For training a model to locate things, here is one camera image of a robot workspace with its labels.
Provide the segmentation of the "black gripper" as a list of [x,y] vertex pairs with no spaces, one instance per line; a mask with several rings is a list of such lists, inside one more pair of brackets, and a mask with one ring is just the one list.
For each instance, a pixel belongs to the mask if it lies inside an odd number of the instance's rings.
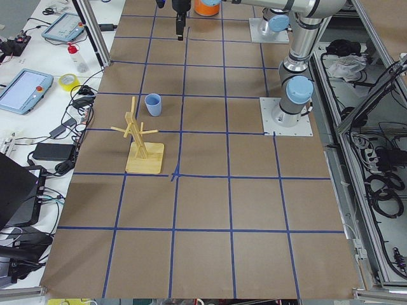
[[[165,6],[165,0],[156,0],[159,8]],[[172,0],[172,8],[176,15],[176,36],[179,41],[184,39],[184,28],[186,26],[186,13],[191,9],[191,0]]]

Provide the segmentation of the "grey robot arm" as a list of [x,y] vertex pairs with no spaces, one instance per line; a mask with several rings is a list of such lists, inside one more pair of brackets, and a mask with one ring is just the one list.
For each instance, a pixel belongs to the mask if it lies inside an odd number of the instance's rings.
[[324,19],[321,1],[229,1],[231,4],[243,4],[263,8],[263,21],[260,22],[262,35],[281,32],[290,24],[288,14],[293,12],[297,30],[293,33],[300,38],[316,36]]
[[280,10],[294,16],[293,41],[287,57],[281,62],[279,76],[282,97],[272,110],[272,119],[282,127],[297,125],[304,106],[310,101],[314,86],[303,75],[315,49],[318,37],[324,32],[322,24],[345,5],[345,1],[231,1],[231,4],[259,6]]

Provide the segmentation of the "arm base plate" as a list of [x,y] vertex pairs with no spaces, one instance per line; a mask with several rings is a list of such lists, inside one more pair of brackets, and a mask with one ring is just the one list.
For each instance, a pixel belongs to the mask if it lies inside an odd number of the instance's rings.
[[263,18],[250,18],[249,29],[253,43],[288,44],[289,17],[286,15],[274,16],[269,21]]
[[310,118],[304,106],[299,114],[287,114],[280,108],[280,98],[259,99],[263,133],[268,136],[312,137]]

